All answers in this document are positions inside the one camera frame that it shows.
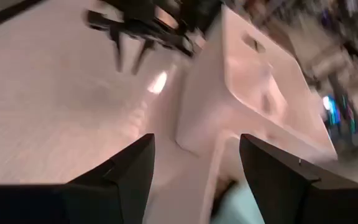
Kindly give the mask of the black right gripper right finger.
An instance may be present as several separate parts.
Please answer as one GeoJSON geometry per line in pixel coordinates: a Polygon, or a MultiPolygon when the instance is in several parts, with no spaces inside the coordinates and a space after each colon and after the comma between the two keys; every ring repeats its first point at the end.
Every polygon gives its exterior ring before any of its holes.
{"type": "Polygon", "coordinates": [[[358,224],[358,183],[251,134],[239,154],[265,223],[358,224]]]}

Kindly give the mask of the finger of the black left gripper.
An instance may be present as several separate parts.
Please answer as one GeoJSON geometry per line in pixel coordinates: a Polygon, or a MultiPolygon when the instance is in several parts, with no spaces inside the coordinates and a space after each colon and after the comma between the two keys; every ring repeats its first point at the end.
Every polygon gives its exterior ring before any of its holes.
{"type": "Polygon", "coordinates": [[[116,66],[117,66],[117,71],[121,72],[122,71],[122,51],[121,51],[121,34],[119,31],[117,30],[112,30],[112,41],[115,44],[115,48],[116,48],[116,66]]]}
{"type": "Polygon", "coordinates": [[[144,60],[144,57],[146,55],[146,53],[149,51],[149,50],[153,50],[154,49],[154,45],[155,45],[155,41],[154,40],[150,40],[150,39],[145,39],[142,47],[141,47],[141,50],[134,62],[134,65],[133,65],[133,68],[131,70],[132,74],[133,75],[136,75],[137,72],[139,71],[139,68],[144,60]]]}

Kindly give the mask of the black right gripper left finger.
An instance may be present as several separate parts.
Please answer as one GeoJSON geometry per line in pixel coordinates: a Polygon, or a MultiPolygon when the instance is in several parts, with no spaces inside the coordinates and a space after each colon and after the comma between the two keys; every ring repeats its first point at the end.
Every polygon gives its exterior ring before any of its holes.
{"type": "Polygon", "coordinates": [[[67,183],[2,184],[0,223],[142,223],[154,164],[147,133],[67,183]]]}

